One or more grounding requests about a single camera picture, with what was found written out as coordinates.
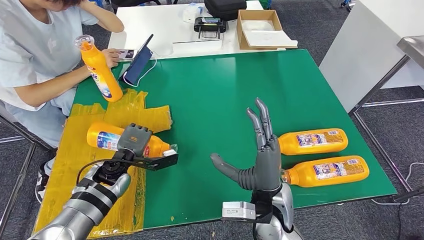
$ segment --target yellow tape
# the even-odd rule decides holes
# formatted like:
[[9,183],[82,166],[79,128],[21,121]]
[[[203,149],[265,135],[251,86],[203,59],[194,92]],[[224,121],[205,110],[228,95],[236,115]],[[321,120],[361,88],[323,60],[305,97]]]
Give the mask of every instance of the yellow tape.
[[[71,196],[77,173],[83,165],[113,156],[113,151],[90,147],[87,144],[87,130],[93,122],[104,121],[121,128],[136,123],[148,127],[154,133],[171,129],[169,106],[145,109],[146,95],[147,92],[137,94],[135,90],[128,89],[122,99],[110,102],[106,111],[98,103],[92,106],[73,106],[35,222],[35,232],[45,227],[61,212]],[[130,167],[128,174],[131,176],[128,190],[100,225],[93,228],[89,239],[133,233],[143,229],[146,171]]]

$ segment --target green tabletop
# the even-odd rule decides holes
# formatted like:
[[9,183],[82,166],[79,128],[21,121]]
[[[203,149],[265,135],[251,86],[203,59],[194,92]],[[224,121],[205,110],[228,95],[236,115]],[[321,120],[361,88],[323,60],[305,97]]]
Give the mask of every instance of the green tabletop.
[[[341,128],[349,139],[341,152],[281,155],[283,168],[347,155],[359,155],[368,164],[369,177],[359,182],[292,186],[296,208],[396,193],[306,50],[162,59],[137,90],[148,92],[147,108],[170,105],[172,129],[157,136],[179,147],[177,165],[147,171],[145,229],[219,219],[222,202],[250,201],[251,192],[218,172],[209,155],[219,153],[238,168],[254,164],[255,133],[246,108],[256,110],[256,97],[267,104],[277,136]],[[95,102],[107,105],[94,82],[86,80],[75,103]]]

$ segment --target robotic arm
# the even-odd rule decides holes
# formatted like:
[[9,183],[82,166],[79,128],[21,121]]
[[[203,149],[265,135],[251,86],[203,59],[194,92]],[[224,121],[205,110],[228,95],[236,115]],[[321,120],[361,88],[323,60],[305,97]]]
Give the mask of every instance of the robotic arm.
[[[85,240],[94,226],[99,225],[116,201],[128,189],[130,166],[152,171],[175,165],[178,154],[164,152],[163,157],[142,157],[152,131],[134,123],[127,126],[118,142],[118,151],[112,159],[94,165],[78,181],[63,211],[46,227],[28,240]],[[93,163],[84,166],[81,171]]]
[[254,222],[253,237],[258,240],[302,240],[295,228],[293,195],[290,186],[280,179],[281,153],[273,134],[268,107],[255,100],[260,118],[250,108],[247,115],[256,134],[255,165],[238,169],[226,163],[217,153],[210,158],[213,165],[241,188],[253,190],[251,202],[224,202],[222,219]]

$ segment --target orange bottle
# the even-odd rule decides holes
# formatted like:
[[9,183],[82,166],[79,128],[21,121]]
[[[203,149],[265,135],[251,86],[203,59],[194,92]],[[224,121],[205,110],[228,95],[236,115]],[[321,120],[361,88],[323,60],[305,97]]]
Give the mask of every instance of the orange bottle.
[[[121,138],[123,128],[99,121],[93,122],[87,131],[87,143],[94,148],[118,151],[118,141]],[[177,151],[177,145],[169,145],[159,137],[152,135],[144,149],[144,157],[162,157],[164,152],[170,149]]]
[[364,180],[370,174],[360,156],[339,156],[296,164],[281,170],[281,179],[304,188],[344,184]]
[[348,136],[340,128],[288,132],[278,138],[284,155],[339,152],[348,146]]
[[109,102],[121,99],[122,89],[108,67],[105,55],[94,45],[94,38],[90,35],[81,35],[75,39],[75,45],[81,50],[82,60],[104,99]]

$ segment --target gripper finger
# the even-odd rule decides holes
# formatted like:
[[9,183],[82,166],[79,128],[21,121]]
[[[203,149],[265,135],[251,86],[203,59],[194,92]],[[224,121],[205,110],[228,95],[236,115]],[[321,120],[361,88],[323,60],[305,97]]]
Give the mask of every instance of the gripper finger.
[[271,126],[268,107],[259,97],[256,98],[255,103],[260,112],[260,121],[262,122],[262,128],[265,132],[266,142],[269,142],[273,137],[273,128]]
[[262,129],[262,124],[256,113],[252,109],[247,108],[247,115],[253,123],[254,132],[256,134],[257,149],[263,150],[265,145],[267,144],[267,140],[265,139],[265,133]]

